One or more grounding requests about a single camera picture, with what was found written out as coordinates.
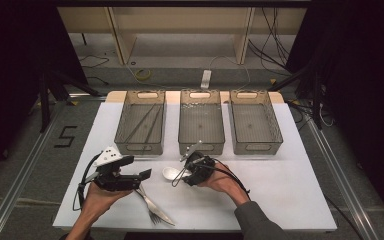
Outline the metal chopstick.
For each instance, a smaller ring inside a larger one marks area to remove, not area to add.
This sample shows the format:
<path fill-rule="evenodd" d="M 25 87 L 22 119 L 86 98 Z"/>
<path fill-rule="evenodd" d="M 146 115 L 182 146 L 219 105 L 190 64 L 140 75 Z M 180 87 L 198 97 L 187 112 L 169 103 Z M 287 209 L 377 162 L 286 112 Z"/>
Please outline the metal chopstick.
<path fill-rule="evenodd" d="M 158 104 L 127 104 L 122 111 L 120 139 L 123 144 L 144 144 Z"/>
<path fill-rule="evenodd" d="M 159 127 L 159 120 L 161 117 L 162 106 L 159 105 L 156 110 L 155 116 L 153 117 L 150 128 L 146 134 L 144 145 L 141 149 L 143 155 L 153 154 L 155 148 L 159 148 L 161 143 L 161 129 Z"/>

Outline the metal table knife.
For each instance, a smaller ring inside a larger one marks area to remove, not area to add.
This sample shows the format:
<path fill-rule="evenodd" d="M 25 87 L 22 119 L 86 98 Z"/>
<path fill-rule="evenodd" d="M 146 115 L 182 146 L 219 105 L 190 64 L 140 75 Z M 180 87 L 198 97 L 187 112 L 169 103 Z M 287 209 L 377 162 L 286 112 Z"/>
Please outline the metal table knife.
<path fill-rule="evenodd" d="M 170 224 L 171 226 L 174 226 L 175 223 L 164 213 L 162 212 L 157 206 L 154 210 L 154 212 L 161 218 L 161 221 Z"/>

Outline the white power strip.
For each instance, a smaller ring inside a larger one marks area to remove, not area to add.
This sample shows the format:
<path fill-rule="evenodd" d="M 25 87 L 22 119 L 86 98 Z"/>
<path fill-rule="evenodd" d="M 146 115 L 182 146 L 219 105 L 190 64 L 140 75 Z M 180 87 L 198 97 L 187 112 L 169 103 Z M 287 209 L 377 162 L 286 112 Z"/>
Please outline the white power strip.
<path fill-rule="evenodd" d="M 201 80 L 201 88 L 202 89 L 208 89 L 209 84 L 211 80 L 211 71 L 210 70 L 204 70 Z"/>

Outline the clear grey plastic bin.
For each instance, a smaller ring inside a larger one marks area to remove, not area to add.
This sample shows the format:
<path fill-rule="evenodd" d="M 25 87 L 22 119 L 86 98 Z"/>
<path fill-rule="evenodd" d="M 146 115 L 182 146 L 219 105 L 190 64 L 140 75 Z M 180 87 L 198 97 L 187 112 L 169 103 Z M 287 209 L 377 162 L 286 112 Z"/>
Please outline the clear grey plastic bin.
<path fill-rule="evenodd" d="M 275 155 L 283 143 L 269 93 L 231 90 L 230 123 L 236 155 Z"/>
<path fill-rule="evenodd" d="M 123 155 L 161 155 L 165 110 L 165 91 L 128 91 L 114 138 L 119 151 Z"/>
<path fill-rule="evenodd" d="M 178 143 L 184 154 L 188 147 L 201 141 L 197 148 L 206 155 L 221 155 L 225 133 L 218 90 L 182 90 Z"/>

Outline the person's right hand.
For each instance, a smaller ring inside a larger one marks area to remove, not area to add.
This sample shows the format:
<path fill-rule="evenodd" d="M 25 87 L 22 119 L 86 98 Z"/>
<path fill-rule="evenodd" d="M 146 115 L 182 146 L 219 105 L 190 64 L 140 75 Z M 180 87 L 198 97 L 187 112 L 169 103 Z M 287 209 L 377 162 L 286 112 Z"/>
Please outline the person's right hand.
<path fill-rule="evenodd" d="M 217 192 L 227 194 L 236 206 L 249 202 L 250 198 L 246 192 L 233 178 L 227 175 L 229 169 L 220 163 L 216 163 L 215 167 L 216 170 L 206 181 L 200 183 L 199 187 L 208 187 Z"/>

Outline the person's left hand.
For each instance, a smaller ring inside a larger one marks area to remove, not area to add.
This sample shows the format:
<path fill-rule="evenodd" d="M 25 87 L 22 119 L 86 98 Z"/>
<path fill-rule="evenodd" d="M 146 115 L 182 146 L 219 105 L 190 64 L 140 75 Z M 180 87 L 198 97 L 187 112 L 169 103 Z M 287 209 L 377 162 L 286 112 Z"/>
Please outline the person's left hand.
<path fill-rule="evenodd" d="M 97 220 L 119 199 L 132 193 L 132 190 L 107 191 L 101 189 L 94 181 L 89 185 L 86 199 L 81 210 L 81 217 Z"/>

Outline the white ceramic spoon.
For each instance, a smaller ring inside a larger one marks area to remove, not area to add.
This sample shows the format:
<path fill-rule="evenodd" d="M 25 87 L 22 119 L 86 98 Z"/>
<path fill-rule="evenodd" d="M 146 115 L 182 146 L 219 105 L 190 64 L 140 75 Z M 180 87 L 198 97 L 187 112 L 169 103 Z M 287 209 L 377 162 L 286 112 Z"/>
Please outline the white ceramic spoon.
<path fill-rule="evenodd" d="M 180 180 L 183 177 L 190 176 L 191 172 L 185 169 L 179 170 L 173 167 L 165 167 L 162 170 L 162 174 L 165 179 L 174 181 L 174 180 Z"/>

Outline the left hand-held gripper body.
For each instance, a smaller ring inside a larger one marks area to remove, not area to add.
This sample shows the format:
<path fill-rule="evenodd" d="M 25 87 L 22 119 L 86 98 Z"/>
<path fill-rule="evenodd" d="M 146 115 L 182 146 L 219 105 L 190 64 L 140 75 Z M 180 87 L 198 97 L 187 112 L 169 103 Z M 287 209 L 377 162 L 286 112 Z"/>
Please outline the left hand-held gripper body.
<path fill-rule="evenodd" d="M 107 147 L 92 165 L 96 168 L 93 181 L 107 191 L 138 189 L 142 181 L 139 174 L 122 175 L 120 160 L 125 157 L 114 147 Z"/>

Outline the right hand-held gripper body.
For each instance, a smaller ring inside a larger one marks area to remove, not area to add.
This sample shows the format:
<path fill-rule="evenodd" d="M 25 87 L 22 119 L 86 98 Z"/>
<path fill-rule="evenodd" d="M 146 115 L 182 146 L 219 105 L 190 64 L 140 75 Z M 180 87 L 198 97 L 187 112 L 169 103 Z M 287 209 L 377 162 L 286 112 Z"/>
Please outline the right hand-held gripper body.
<path fill-rule="evenodd" d="M 187 147 L 180 159 L 184 163 L 183 169 L 191 172 L 188 177 L 193 179 L 195 185 L 206 181 L 215 170 L 215 160 L 198 151 L 201 145 L 202 141 L 199 140 L 196 144 Z"/>

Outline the metal fork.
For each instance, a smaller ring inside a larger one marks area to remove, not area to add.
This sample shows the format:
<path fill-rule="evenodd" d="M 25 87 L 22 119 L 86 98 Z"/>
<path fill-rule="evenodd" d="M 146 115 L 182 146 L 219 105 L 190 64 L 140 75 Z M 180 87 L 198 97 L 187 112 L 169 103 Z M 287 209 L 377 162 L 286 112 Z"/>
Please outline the metal fork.
<path fill-rule="evenodd" d="M 142 197 L 144 202 L 147 205 L 149 217 L 153 224 L 158 224 L 161 222 L 161 218 L 154 212 L 156 206 L 151 202 L 151 200 L 147 197 L 145 194 L 145 191 L 143 190 L 142 186 L 139 186 L 139 188 L 136 190 L 136 192 Z"/>

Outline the light wooden shelf unit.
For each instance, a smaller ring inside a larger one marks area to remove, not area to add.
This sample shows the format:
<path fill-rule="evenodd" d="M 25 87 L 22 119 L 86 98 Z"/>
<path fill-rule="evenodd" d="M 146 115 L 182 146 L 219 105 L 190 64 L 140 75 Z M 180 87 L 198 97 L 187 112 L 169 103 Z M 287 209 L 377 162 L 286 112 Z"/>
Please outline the light wooden shelf unit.
<path fill-rule="evenodd" d="M 236 62 L 245 61 L 249 36 L 267 34 L 274 20 L 281 35 L 298 33 L 306 10 L 280 7 L 60 7 L 69 33 L 110 33 L 119 62 L 127 63 L 139 34 L 229 34 Z"/>

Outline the black metal stand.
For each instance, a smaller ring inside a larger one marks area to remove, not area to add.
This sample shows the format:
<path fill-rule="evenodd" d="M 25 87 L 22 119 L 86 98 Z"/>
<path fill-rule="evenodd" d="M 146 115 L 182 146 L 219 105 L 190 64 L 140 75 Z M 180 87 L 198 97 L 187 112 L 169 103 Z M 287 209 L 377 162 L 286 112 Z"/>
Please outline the black metal stand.
<path fill-rule="evenodd" d="M 69 93 L 65 85 L 72 85 L 83 92 L 98 97 L 100 93 L 85 83 L 81 83 L 67 74 L 56 70 L 47 70 L 39 78 L 39 96 L 41 103 L 42 124 L 40 132 L 43 133 L 50 124 L 49 96 L 51 93 L 57 101 L 67 101 Z"/>
<path fill-rule="evenodd" d="M 298 98 L 310 97 L 312 100 L 311 118 L 319 130 L 322 129 L 320 117 L 321 103 L 321 80 L 317 67 L 314 64 L 307 64 L 301 70 L 287 77 L 280 83 L 271 86 L 268 91 L 274 92 L 298 81 L 299 84 L 295 90 Z"/>

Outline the aluminium floor rail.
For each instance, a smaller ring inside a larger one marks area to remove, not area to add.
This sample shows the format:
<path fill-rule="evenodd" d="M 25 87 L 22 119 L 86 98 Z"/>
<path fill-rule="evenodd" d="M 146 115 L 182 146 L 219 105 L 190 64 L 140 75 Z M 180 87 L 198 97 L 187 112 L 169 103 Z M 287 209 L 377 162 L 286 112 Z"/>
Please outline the aluminium floor rail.
<path fill-rule="evenodd" d="M 308 126 L 324 156 L 325 161 L 327 162 L 350 214 L 354 219 L 355 227 L 358 229 L 361 239 L 379 240 L 378 234 L 374 229 L 369 215 L 366 213 L 366 210 L 352 188 L 344 170 L 341 168 L 339 161 L 323 131 L 317 127 L 314 120 L 311 118 L 308 118 Z"/>
<path fill-rule="evenodd" d="M 12 179 L 8 191 L 3 198 L 0 198 L 0 234 L 16 206 L 19 196 L 28 182 L 64 107 L 65 102 L 57 102 L 54 105 L 50 122 L 35 139 L 34 145 L 30 148 L 29 154 L 25 158 L 23 165 L 16 171 L 16 176 Z"/>

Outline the white table sheet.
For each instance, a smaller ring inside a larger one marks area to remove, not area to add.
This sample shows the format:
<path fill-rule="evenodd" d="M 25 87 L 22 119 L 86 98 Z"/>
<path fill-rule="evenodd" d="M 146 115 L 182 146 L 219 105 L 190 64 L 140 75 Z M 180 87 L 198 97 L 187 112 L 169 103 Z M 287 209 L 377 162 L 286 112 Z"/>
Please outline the white table sheet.
<path fill-rule="evenodd" d="M 79 213 L 73 202 L 89 161 L 114 143 L 121 116 L 121 103 L 103 103 L 97 112 L 81 157 L 73 173 L 58 213 L 56 228 L 69 229 Z M 227 164 L 250 191 L 270 220 L 285 230 L 334 231 L 337 229 L 309 158 L 287 105 L 274 106 L 283 144 L 274 156 L 237 156 L 229 139 L 219 159 Z M 96 228 L 127 232 L 237 232 L 231 199 L 208 188 L 191 187 L 183 182 L 172 186 L 162 175 L 166 167 L 181 168 L 178 149 L 179 106 L 166 105 L 164 154 L 156 158 L 137 157 L 122 168 L 124 174 L 150 169 L 151 177 L 143 182 L 146 194 L 173 222 L 154 224 L 142 198 L 133 193 L 117 201 L 94 224 Z"/>

